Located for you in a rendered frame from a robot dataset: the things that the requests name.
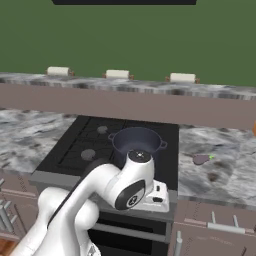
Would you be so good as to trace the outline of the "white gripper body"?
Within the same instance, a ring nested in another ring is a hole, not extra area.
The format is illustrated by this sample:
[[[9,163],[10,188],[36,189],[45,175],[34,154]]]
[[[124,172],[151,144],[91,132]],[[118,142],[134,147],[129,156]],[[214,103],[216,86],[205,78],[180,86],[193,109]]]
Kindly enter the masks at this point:
[[[167,213],[169,211],[169,197],[147,196],[138,203],[137,209]]]

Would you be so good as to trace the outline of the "white paper towel roll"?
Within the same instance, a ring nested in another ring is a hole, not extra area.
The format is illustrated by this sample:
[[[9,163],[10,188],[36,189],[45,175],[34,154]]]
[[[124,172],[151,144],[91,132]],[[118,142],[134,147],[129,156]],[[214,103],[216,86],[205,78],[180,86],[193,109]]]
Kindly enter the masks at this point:
[[[46,73],[52,76],[73,76],[74,72],[69,67],[56,67],[50,66],[47,68]]]
[[[171,83],[200,83],[200,79],[195,74],[188,73],[171,73],[165,77],[165,80]]]
[[[104,78],[117,78],[133,80],[134,76],[130,74],[128,70],[107,70],[103,74]]]

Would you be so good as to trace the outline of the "black stove with oven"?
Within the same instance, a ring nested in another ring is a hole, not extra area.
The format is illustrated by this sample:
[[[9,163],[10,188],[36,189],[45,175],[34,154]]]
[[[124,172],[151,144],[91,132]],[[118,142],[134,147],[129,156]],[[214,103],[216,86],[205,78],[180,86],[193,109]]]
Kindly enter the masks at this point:
[[[31,182],[40,190],[48,186],[70,189],[86,167],[97,159],[107,159],[118,168],[123,168],[125,161],[115,158],[108,136],[129,127],[151,129],[168,143],[167,148],[160,150],[153,160],[154,179],[165,183],[168,189],[169,211],[162,213],[133,208],[120,212],[93,195],[91,200],[100,208],[97,223],[164,235],[166,240],[157,242],[93,229],[89,235],[102,256],[167,256],[178,190],[178,125],[79,116],[36,168]]]

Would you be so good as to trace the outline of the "brown drawer front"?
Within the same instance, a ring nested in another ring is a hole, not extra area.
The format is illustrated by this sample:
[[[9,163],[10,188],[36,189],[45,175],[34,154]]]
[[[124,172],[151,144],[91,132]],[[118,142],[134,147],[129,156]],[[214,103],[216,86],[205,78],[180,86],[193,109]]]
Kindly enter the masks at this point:
[[[174,221],[176,223],[207,228],[211,221],[211,212],[215,213],[218,224],[233,226],[233,216],[236,215],[238,224],[246,230],[245,234],[256,235],[256,211],[220,206],[198,201],[179,200]]]

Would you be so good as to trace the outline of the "dark blue pot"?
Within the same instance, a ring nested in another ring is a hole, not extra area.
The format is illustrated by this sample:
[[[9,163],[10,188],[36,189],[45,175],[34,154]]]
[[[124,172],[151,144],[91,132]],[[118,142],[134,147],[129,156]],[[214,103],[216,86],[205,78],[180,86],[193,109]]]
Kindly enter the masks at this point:
[[[144,150],[157,158],[160,150],[165,150],[168,143],[158,133],[144,127],[129,127],[111,133],[108,139],[112,142],[115,158],[124,162],[127,153],[132,149]]]

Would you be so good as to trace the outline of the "brown cupboard run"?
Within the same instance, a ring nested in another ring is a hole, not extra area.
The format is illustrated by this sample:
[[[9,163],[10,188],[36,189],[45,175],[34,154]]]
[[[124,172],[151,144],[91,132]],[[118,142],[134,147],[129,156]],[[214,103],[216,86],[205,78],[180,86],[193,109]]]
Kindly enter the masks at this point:
[[[17,219],[14,233],[0,229],[0,238],[19,241],[34,224],[38,214],[38,192],[26,176],[7,174],[0,171],[0,199],[11,201]]]

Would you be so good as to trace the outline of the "purple eggplant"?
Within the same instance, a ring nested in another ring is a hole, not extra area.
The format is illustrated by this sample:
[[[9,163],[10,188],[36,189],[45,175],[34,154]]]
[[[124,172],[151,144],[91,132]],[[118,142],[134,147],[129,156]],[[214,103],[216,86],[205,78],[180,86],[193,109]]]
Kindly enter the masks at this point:
[[[214,156],[213,156],[213,155],[210,155],[210,154],[207,154],[207,155],[202,155],[202,154],[200,154],[200,155],[195,155],[195,156],[193,157],[193,163],[194,163],[195,165],[203,165],[204,163],[206,163],[206,162],[212,160],[213,158],[214,158]]]

